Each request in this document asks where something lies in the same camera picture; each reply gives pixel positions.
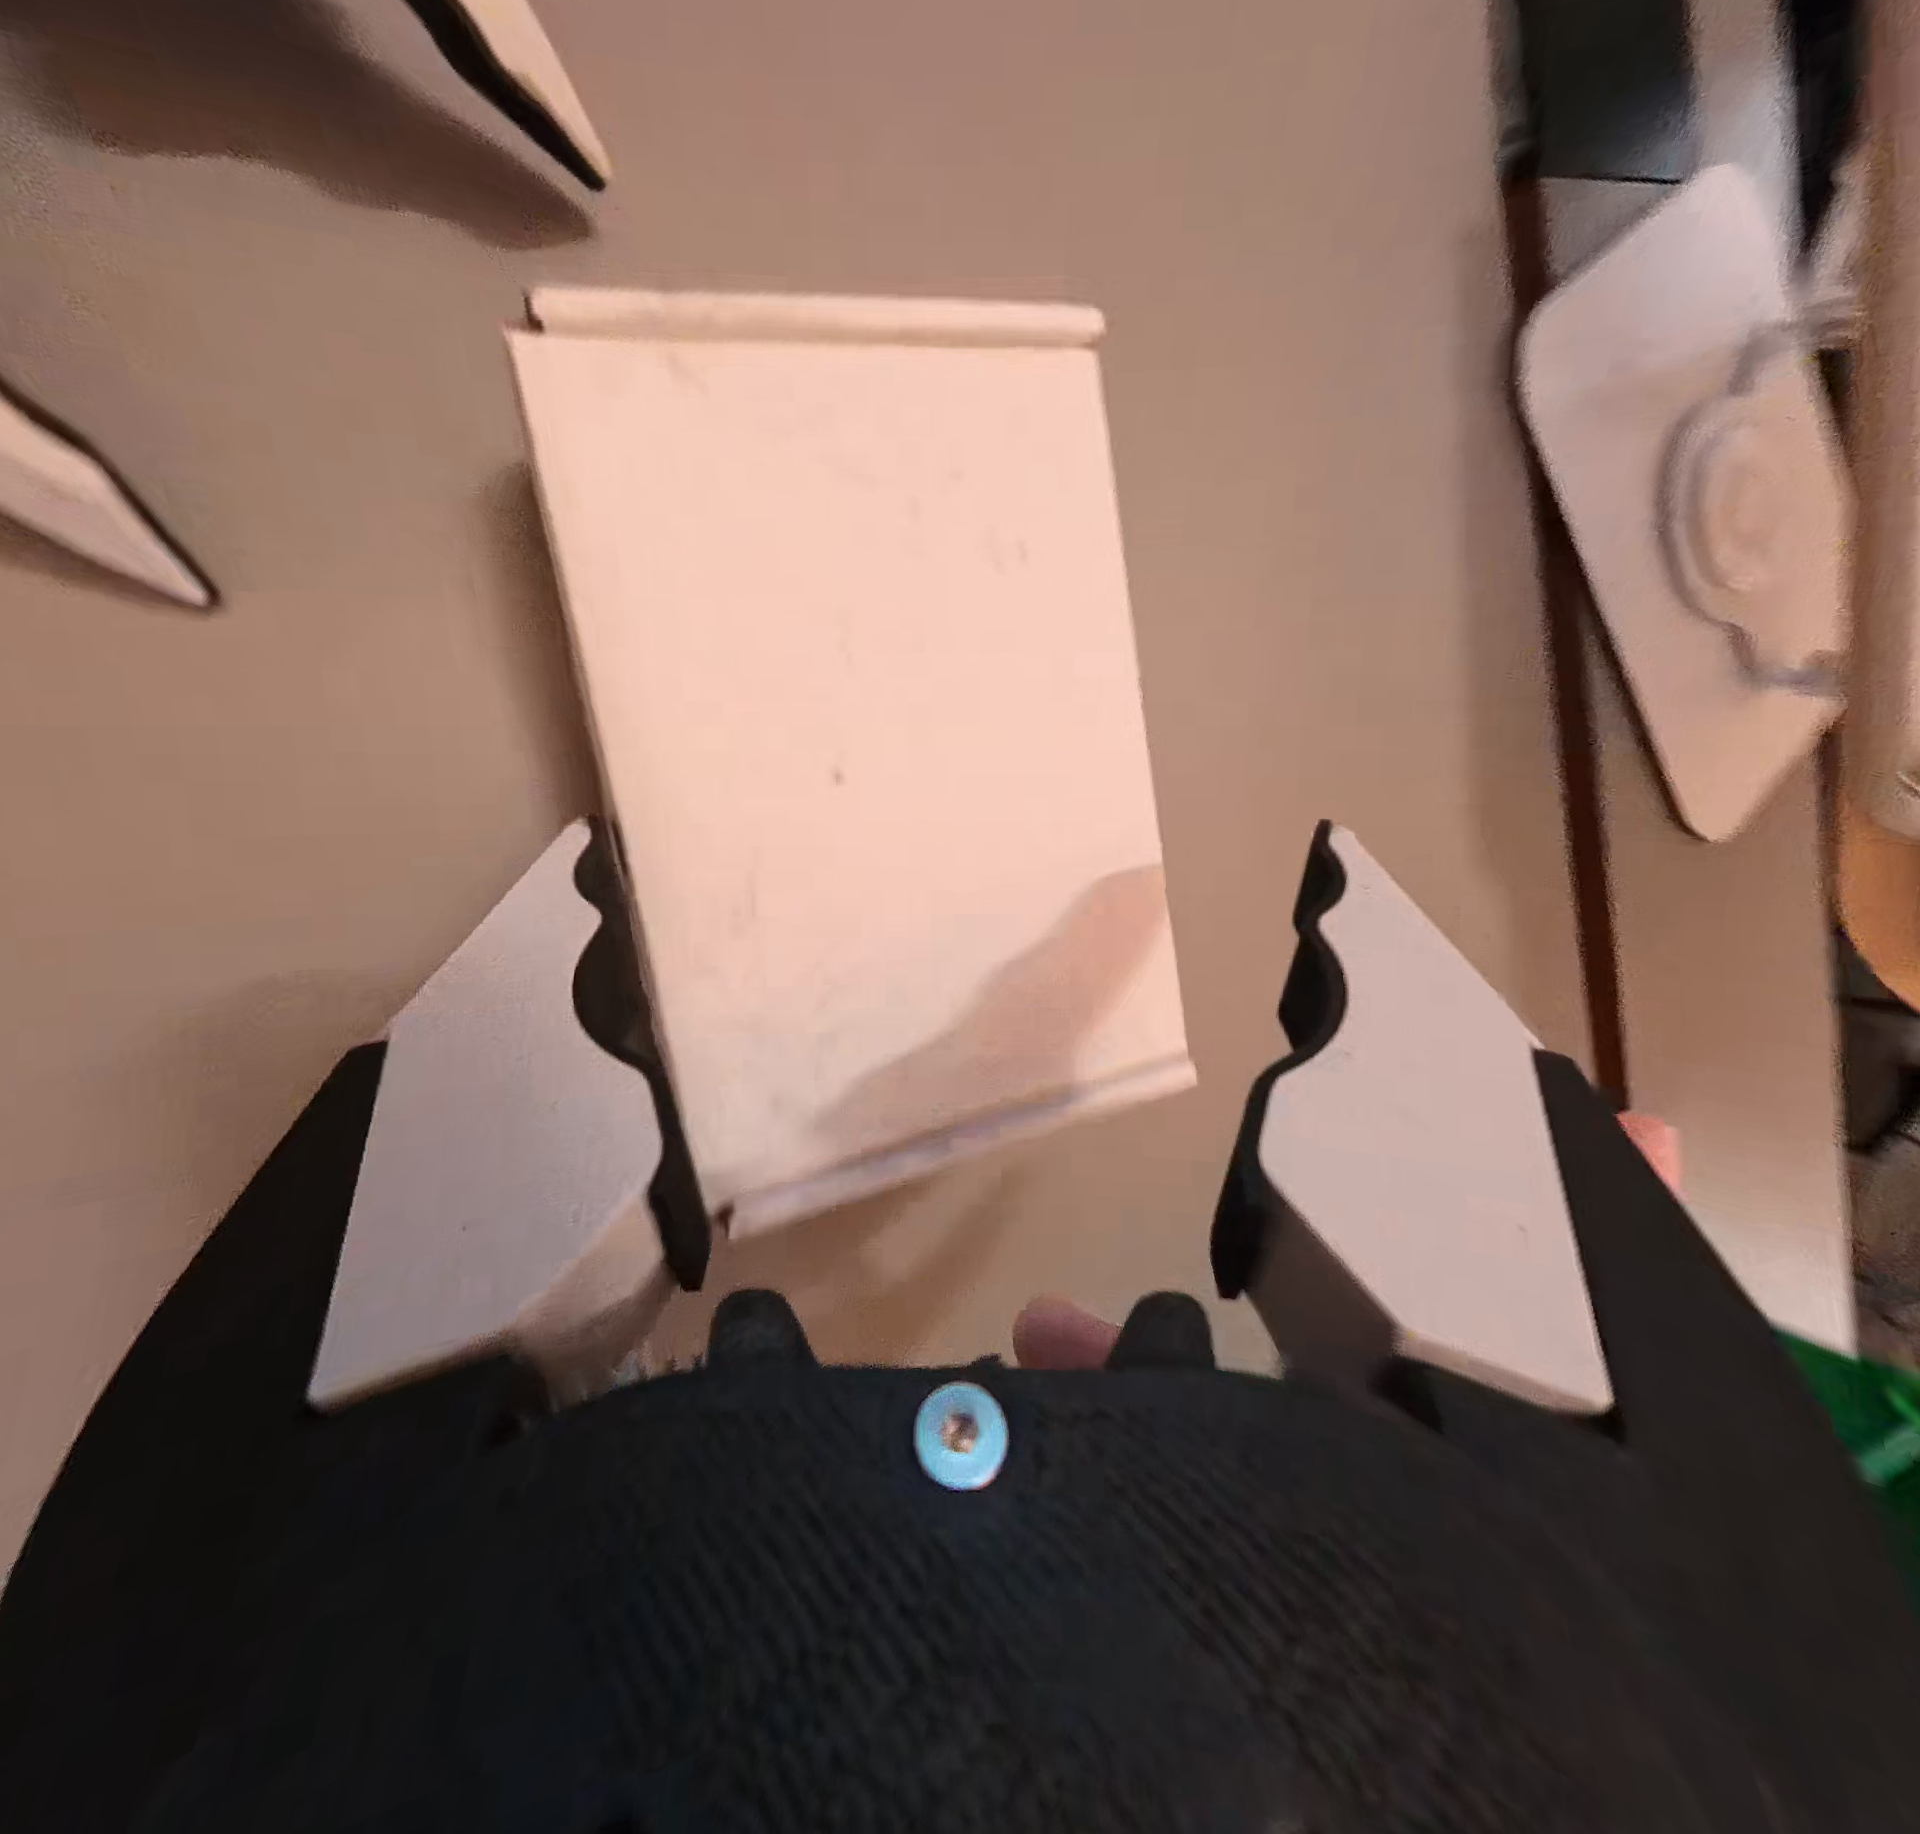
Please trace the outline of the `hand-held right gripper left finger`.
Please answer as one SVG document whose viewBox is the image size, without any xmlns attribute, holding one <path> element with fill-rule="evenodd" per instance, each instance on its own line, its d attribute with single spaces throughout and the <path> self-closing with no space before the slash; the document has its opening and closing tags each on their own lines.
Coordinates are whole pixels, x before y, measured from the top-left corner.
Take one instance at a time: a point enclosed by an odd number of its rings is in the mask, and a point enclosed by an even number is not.
<svg viewBox="0 0 1920 1834">
<path fill-rule="evenodd" d="M 304 1401 L 479 1357 L 589 1401 L 658 1366 L 708 1258 L 618 851 L 582 817 L 390 1022 Z"/>
</svg>

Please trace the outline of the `green plastic bin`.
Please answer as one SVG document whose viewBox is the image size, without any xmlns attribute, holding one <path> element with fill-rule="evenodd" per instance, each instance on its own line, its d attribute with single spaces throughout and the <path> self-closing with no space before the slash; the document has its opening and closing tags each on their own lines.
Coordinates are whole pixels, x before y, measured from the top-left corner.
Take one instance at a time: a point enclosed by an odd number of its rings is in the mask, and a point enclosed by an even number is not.
<svg viewBox="0 0 1920 1834">
<path fill-rule="evenodd" d="M 1775 1335 L 1812 1385 L 1862 1485 L 1882 1493 L 1916 1478 L 1916 1374 Z"/>
</svg>

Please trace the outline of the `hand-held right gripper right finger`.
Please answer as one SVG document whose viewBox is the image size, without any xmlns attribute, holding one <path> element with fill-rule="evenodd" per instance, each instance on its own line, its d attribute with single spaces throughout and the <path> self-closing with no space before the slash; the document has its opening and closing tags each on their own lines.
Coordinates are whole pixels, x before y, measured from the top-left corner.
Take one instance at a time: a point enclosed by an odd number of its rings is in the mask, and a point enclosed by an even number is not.
<svg viewBox="0 0 1920 1834">
<path fill-rule="evenodd" d="M 1287 1050 L 1238 1122 L 1211 1282 L 1279 1366 L 1378 1388 L 1422 1362 L 1562 1415 L 1615 1403 L 1540 1039 L 1341 823 L 1308 839 Z"/>
</svg>

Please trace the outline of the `white cardboard mailer box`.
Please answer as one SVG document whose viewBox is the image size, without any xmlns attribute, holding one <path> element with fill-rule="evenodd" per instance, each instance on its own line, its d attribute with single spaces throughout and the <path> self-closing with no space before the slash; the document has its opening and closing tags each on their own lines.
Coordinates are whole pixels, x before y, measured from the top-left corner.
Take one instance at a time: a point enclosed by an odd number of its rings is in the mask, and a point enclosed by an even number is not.
<svg viewBox="0 0 1920 1834">
<path fill-rule="evenodd" d="M 791 1226 L 1187 1091 L 1075 302 L 537 288 L 509 333 L 701 1194 Z"/>
</svg>

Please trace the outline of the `instruction sheet on stand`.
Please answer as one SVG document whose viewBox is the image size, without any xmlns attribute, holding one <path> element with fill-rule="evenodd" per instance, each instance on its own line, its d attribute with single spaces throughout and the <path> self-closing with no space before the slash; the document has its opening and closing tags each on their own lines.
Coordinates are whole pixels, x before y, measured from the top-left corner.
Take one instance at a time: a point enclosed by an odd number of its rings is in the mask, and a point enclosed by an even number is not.
<svg viewBox="0 0 1920 1834">
<path fill-rule="evenodd" d="M 1916 0 L 1504 0 L 1548 230 L 1518 407 L 1679 828 L 1835 733 L 1916 1004 Z"/>
</svg>

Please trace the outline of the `person's right hand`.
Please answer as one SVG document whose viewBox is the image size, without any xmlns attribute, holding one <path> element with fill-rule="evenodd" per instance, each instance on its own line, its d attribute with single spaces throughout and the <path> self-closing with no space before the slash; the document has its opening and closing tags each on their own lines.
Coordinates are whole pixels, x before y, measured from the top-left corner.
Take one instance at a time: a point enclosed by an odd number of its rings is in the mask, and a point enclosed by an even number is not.
<svg viewBox="0 0 1920 1834">
<path fill-rule="evenodd" d="M 1012 1324 L 1012 1360 L 1025 1374 L 1096 1374 L 1116 1352 L 1118 1327 L 1068 1297 L 1034 1297 Z"/>
</svg>

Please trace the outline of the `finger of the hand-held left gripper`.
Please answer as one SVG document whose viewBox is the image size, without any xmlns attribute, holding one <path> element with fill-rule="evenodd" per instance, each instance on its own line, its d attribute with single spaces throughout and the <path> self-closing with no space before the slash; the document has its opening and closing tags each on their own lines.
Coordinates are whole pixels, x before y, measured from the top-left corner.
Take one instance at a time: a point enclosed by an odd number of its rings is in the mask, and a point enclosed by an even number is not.
<svg viewBox="0 0 1920 1834">
<path fill-rule="evenodd" d="M 3 518 L 63 553 L 196 616 L 218 586 L 80 434 L 3 383 Z"/>
<path fill-rule="evenodd" d="M 442 64 L 582 187 L 609 184 L 609 155 L 528 0 L 402 0 Z"/>
</svg>

